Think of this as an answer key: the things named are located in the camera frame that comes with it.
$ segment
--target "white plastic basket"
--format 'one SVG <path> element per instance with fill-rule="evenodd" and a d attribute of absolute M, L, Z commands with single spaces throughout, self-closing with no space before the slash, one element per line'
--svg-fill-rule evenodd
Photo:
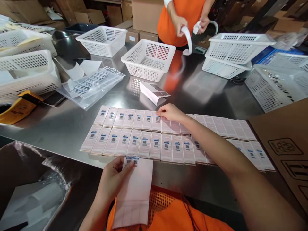
<path fill-rule="evenodd" d="M 126 29 L 99 26 L 76 37 L 92 55 L 113 57 L 124 45 Z"/>
<path fill-rule="evenodd" d="M 14 102 L 25 90 L 43 94 L 61 86 L 58 69 L 49 50 L 0 58 L 0 71 L 13 71 L 14 80 L 0 84 L 0 103 Z"/>
<path fill-rule="evenodd" d="M 24 40 L 35 36 L 41 37 L 41 39 L 17 46 Z M 52 37 L 50 35 L 30 30 L 13 30 L 0 34 L 0 47 L 12 47 L 10 49 L 0 51 L 0 57 L 17 55 L 38 50 L 50 50 L 53 57 L 57 56 L 57 52 L 54 48 L 54 45 L 52 44 Z"/>
<path fill-rule="evenodd" d="M 272 58 L 271 62 L 268 63 L 269 66 L 275 67 L 290 67 L 294 68 L 294 65 L 300 67 L 304 71 L 308 72 L 308 56 L 295 55 L 287 53 L 276 53 Z"/>
<path fill-rule="evenodd" d="M 216 58 L 212 58 L 205 54 L 205 61 L 202 66 L 202 70 L 218 75 L 225 79 L 231 79 L 243 71 L 249 71 L 252 69 L 251 61 L 246 63 L 245 65 L 234 64 L 231 62 L 227 62 L 225 60 L 219 60 Z"/>
<path fill-rule="evenodd" d="M 301 76 L 304 71 L 260 64 L 253 67 L 254 70 L 245 80 L 245 84 L 264 112 L 272 111 L 307 97 L 301 87 L 293 81 Z"/>
<path fill-rule="evenodd" d="M 276 43 L 265 34 L 220 33 L 209 39 L 208 56 L 235 64 L 246 64 L 267 46 Z"/>
<path fill-rule="evenodd" d="M 122 56 L 121 61 L 131 75 L 159 82 L 168 72 L 175 50 L 175 46 L 142 39 Z"/>

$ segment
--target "orange apron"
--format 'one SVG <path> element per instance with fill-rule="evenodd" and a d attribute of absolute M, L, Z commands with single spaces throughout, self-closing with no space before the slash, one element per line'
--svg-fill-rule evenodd
<path fill-rule="evenodd" d="M 173 0 L 174 8 L 178 16 L 183 17 L 188 22 L 188 29 L 190 35 L 193 33 L 193 26 L 199 21 L 201 17 L 202 8 L 205 0 Z M 157 32 L 159 38 L 169 45 L 182 47 L 187 44 L 185 35 L 178 37 L 176 35 L 174 25 L 167 12 L 166 7 L 161 11 L 159 22 L 157 25 Z"/>

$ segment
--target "sticker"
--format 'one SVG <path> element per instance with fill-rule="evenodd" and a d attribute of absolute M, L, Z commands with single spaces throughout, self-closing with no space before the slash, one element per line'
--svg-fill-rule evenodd
<path fill-rule="evenodd" d="M 129 36 L 129 40 L 134 42 L 135 41 L 135 37 Z"/>

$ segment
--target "paper sheet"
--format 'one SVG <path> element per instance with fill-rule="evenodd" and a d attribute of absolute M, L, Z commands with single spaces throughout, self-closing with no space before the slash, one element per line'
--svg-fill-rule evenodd
<path fill-rule="evenodd" d="M 93 60 L 84 60 L 80 67 L 84 70 L 84 73 L 86 76 L 91 75 L 92 73 L 96 72 L 100 65 L 102 64 L 102 61 L 93 61 Z"/>

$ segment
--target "metal table surface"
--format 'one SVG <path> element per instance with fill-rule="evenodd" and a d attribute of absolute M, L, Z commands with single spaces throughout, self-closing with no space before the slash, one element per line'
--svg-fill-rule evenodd
<path fill-rule="evenodd" d="M 93 156 L 79 151 L 101 105 L 141 110 L 157 110 L 143 94 L 140 94 L 140 78 L 130 76 L 120 58 L 132 48 L 126 44 L 113 58 L 91 56 L 75 37 L 56 31 L 53 34 L 60 62 L 72 68 L 80 57 L 102 60 L 102 65 L 114 67 L 126 76 L 88 111 L 65 100 L 58 107 L 38 106 L 20 122 L 1 126 L 0 135 L 35 147 L 66 156 L 99 168 L 104 168 L 113 157 Z M 201 54 L 182 56 L 176 51 L 169 72 L 158 85 L 171 97 L 166 103 L 174 103 L 184 113 L 248 119 L 263 110 L 246 85 L 201 70 L 205 57 Z M 174 190 L 202 201 L 238 211 L 230 182 L 219 167 L 180 166 L 154 162 L 154 185 Z"/>

